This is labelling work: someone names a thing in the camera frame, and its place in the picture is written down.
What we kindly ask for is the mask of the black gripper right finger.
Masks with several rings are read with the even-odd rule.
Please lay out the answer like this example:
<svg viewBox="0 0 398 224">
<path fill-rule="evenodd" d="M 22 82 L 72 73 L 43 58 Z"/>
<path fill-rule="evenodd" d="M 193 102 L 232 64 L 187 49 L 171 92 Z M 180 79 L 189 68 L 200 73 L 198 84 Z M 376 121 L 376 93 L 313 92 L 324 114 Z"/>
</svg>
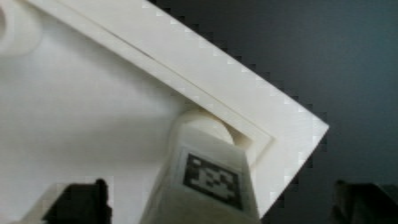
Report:
<svg viewBox="0 0 398 224">
<path fill-rule="evenodd" d="M 335 184 L 331 224 L 398 224 L 398 185 Z"/>
</svg>

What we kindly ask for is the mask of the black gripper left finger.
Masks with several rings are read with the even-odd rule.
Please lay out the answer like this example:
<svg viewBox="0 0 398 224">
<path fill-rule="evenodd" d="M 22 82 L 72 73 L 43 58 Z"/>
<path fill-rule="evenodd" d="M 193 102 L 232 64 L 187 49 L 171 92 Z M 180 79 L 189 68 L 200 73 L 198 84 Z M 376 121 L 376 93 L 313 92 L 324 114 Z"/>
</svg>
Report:
<svg viewBox="0 0 398 224">
<path fill-rule="evenodd" d="M 45 224 L 113 224 L 109 185 L 104 179 L 66 187 L 42 220 Z"/>
</svg>

